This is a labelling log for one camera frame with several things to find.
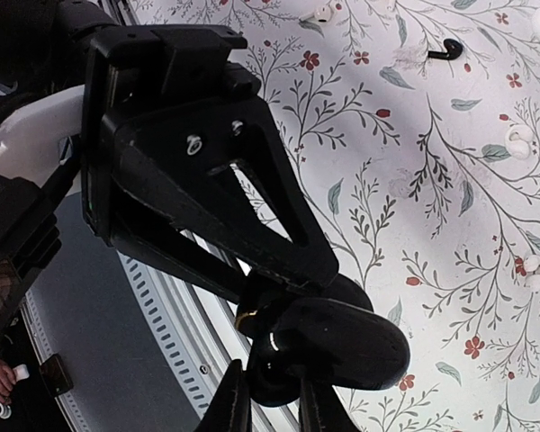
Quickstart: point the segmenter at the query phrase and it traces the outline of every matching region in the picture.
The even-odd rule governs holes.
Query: gray floor
[[[32,289],[92,431],[194,430],[198,417],[149,332],[116,253],[83,222],[79,196],[60,206],[58,227],[63,247]]]

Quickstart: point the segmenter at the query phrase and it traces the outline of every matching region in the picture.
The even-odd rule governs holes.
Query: floral tablecloth
[[[244,32],[234,59],[261,78],[341,272],[409,338],[399,385],[341,391],[355,422],[540,431],[540,290],[523,266],[540,256],[540,1],[335,0],[332,22],[300,24],[316,5],[131,2],[142,23]],[[463,55],[428,60],[444,38]],[[526,160],[504,147],[515,123],[535,133]]]

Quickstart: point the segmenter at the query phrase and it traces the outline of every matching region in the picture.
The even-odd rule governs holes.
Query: leaf
[[[322,27],[317,25],[315,22],[298,21],[298,25],[300,25],[304,30],[312,30],[313,32],[320,33],[322,37],[324,37],[324,31],[322,31]]]
[[[398,303],[394,306],[390,312],[388,312],[388,321],[394,324],[396,327],[400,326],[400,321],[402,319],[402,302],[400,298]]]
[[[510,157],[506,148],[500,144],[486,144],[482,147],[482,154],[486,162],[498,162]]]
[[[530,399],[528,399],[528,403],[536,403],[538,399],[540,399],[540,378],[532,389],[532,393],[530,394]]]
[[[338,183],[330,187],[330,190],[328,191],[328,207],[334,214],[340,213],[338,197],[340,196],[340,191],[342,190],[342,180],[344,180],[344,177],[342,177]]]
[[[460,373],[455,367],[452,367],[448,363],[438,362],[436,363],[436,368],[440,373],[453,377],[462,386],[462,378],[460,377]]]
[[[500,423],[501,420],[502,420],[502,406],[499,405],[498,408],[496,409],[496,416],[494,416],[494,427],[492,428],[492,430],[496,428],[496,426]]]
[[[532,234],[530,231],[526,231],[526,237],[532,243],[534,246],[536,246],[536,249],[540,251],[540,238]]]
[[[414,90],[414,87],[412,87],[406,81],[404,81],[404,78],[402,78],[402,75],[400,75],[391,67],[387,67],[387,66],[383,67],[382,70],[380,71],[380,77],[384,78],[386,81],[388,81],[390,84],[394,86]]]
[[[472,189],[470,182],[468,180],[464,180],[462,183],[462,188],[464,190],[464,197],[462,199],[462,206],[458,216],[462,216],[462,214],[468,211],[468,209],[470,209],[474,204],[474,190]]]
[[[462,99],[453,99],[450,101],[452,108],[457,111],[470,111],[474,106],[479,104],[482,99],[477,99],[474,101],[463,101]]]
[[[476,3],[476,0],[454,0],[450,5],[452,5],[454,9],[463,11],[464,9],[468,9],[474,3]]]
[[[494,38],[492,38],[492,36],[486,31],[486,29],[483,29],[482,27],[476,27],[476,30],[480,32],[480,34],[484,36],[489,43],[498,48],[498,51],[502,52],[502,50],[500,49],[500,45],[494,40]]]
[[[398,23],[398,35],[400,36],[400,46],[404,46],[406,38],[408,37],[408,30],[406,30],[406,21],[399,15],[396,15],[396,22]]]

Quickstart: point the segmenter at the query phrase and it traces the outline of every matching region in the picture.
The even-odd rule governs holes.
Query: white controller
[[[16,366],[13,369],[13,371],[14,371],[14,375],[16,377],[17,383],[19,381],[25,380],[30,377],[30,374],[28,373],[28,367],[26,367],[26,364],[20,364]],[[4,419],[4,420],[9,419],[11,415],[12,415],[12,409],[9,406],[0,403],[0,419]]]

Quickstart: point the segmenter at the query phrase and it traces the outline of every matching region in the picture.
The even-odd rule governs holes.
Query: black earbud
[[[458,40],[455,39],[444,39],[444,48],[446,52],[440,51],[429,51],[429,59],[439,59],[439,60],[456,60],[464,51],[464,46]]]

